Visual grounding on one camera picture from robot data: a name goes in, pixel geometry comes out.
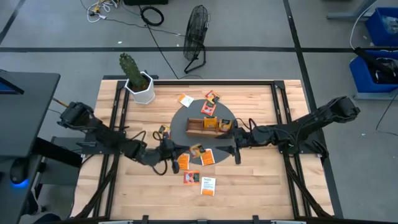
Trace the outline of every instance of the black fan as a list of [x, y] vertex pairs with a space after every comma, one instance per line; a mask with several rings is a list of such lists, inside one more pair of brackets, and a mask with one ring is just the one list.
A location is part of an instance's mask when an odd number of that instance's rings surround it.
[[[184, 40], [184, 57], [190, 61], [184, 69], [185, 73], [191, 72], [206, 64], [206, 48], [203, 45], [205, 41], [206, 31], [208, 28], [207, 9], [200, 5], [193, 8], [188, 21], [187, 32]], [[198, 59], [200, 51], [203, 49], [203, 63], [188, 70], [188, 67]]]

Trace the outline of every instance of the white pot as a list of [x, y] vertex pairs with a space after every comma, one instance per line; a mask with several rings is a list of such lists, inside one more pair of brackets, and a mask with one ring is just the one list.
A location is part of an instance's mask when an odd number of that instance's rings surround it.
[[134, 92], [130, 90], [128, 87], [129, 80], [126, 80], [126, 84], [124, 84], [124, 87], [130, 91], [130, 93], [134, 96], [134, 101], [136, 103], [140, 104], [145, 104], [148, 105], [150, 102], [152, 102], [155, 99], [155, 90], [154, 90], [154, 80], [145, 72], [141, 72], [141, 75], [146, 76], [149, 79], [149, 85], [146, 90], [142, 90], [139, 92]]

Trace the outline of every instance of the blue storage bin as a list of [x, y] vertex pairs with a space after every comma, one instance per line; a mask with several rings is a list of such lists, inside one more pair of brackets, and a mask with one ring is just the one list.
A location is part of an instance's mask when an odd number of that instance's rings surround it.
[[[398, 52], [367, 50], [369, 55], [376, 58], [393, 58], [398, 60]], [[389, 93], [398, 88], [398, 84], [376, 84], [372, 80], [368, 66], [361, 57], [356, 57], [350, 65], [358, 93]]]
[[398, 18], [398, 7], [379, 7], [366, 21], [369, 35], [376, 46], [398, 46], [398, 35], [388, 33], [384, 27], [382, 16]]

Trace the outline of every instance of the wooden table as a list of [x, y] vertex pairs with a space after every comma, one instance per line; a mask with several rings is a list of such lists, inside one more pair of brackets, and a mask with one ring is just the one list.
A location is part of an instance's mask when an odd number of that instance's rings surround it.
[[[103, 80], [99, 89], [95, 115], [109, 124], [117, 80]], [[285, 80], [287, 98], [292, 119], [308, 113], [300, 80]], [[132, 137], [146, 130], [145, 142], [149, 147], [158, 146], [152, 132], [161, 124], [170, 124], [174, 113], [182, 106], [177, 97], [185, 93], [194, 99], [214, 90], [221, 95], [236, 118], [247, 121], [252, 118], [258, 125], [276, 124], [271, 88], [263, 85], [162, 85], [155, 86], [156, 99], [150, 105], [138, 105], [132, 97], [126, 116], [127, 136]], [[121, 94], [119, 108], [122, 107]], [[278, 92], [279, 103], [282, 98]], [[116, 124], [119, 124], [120, 112]], [[112, 219], [140, 220], [149, 215], [151, 220], [250, 220], [253, 215], [260, 219], [292, 219], [292, 207], [282, 155], [275, 146], [241, 149], [242, 163], [236, 165], [229, 158], [210, 166], [190, 164], [192, 170], [200, 170], [201, 177], [216, 178], [214, 197], [200, 195], [200, 186], [183, 185], [183, 172], [156, 175], [151, 167], [133, 162], [126, 157], [119, 161]], [[314, 154], [300, 155], [307, 188], [317, 202], [333, 214], [326, 186], [323, 167]], [[95, 192], [100, 176], [102, 156], [94, 156], [81, 168], [75, 192], [72, 216], [77, 214]], [[160, 163], [158, 170], [164, 168]], [[105, 207], [107, 190], [103, 195], [101, 213]], [[300, 214], [304, 215], [301, 194], [296, 188]]]

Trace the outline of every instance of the concrete floor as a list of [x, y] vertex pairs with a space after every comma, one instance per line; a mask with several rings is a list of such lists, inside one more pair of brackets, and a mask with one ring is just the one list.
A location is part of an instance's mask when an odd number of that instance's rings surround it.
[[[6, 25], [19, 0], [3, 0], [0, 30]], [[94, 0], [83, 0], [86, 6]], [[348, 48], [353, 22], [328, 21], [327, 12], [350, 11], [361, 1], [290, 0], [301, 47]], [[184, 34], [191, 10], [203, 4], [211, 13], [205, 45], [208, 47], [294, 47], [284, 3], [281, 0], [170, 0], [158, 7], [165, 16], [161, 29]], [[398, 7], [395, 0], [379, 0], [376, 6]], [[127, 6], [139, 12], [137, 7]], [[143, 25], [141, 19], [123, 8], [111, 9], [110, 19]], [[183, 37], [154, 33], [162, 47], [183, 46]], [[362, 22], [353, 38], [355, 46], [369, 47], [370, 37]], [[4, 52], [7, 47], [155, 47], [146, 29], [111, 21], [90, 24], [79, 0], [26, 0], [0, 44], [0, 68], [22, 72], [61, 74], [55, 97], [95, 106], [103, 75], [122, 75], [120, 52]], [[160, 78], [175, 78], [159, 52], [130, 52], [140, 69]], [[187, 61], [181, 52], [165, 52], [177, 75], [184, 75]], [[208, 79], [261, 78], [302, 79], [294, 52], [208, 52], [207, 64], [193, 74]], [[351, 53], [304, 53], [310, 83], [318, 106], [341, 95], [353, 95], [356, 87], [349, 70]], [[345, 218], [398, 221], [398, 152], [395, 136], [375, 131], [386, 101], [355, 102], [362, 113], [356, 121], [332, 124], [324, 129], [331, 166]], [[51, 109], [61, 110], [56, 104]], [[398, 106], [394, 103], [380, 129], [398, 133]], [[39, 136], [81, 136], [56, 124], [57, 114], [48, 112]], [[66, 217], [73, 189], [46, 186], [40, 201], [51, 212]], [[30, 223], [37, 217], [23, 217]]]

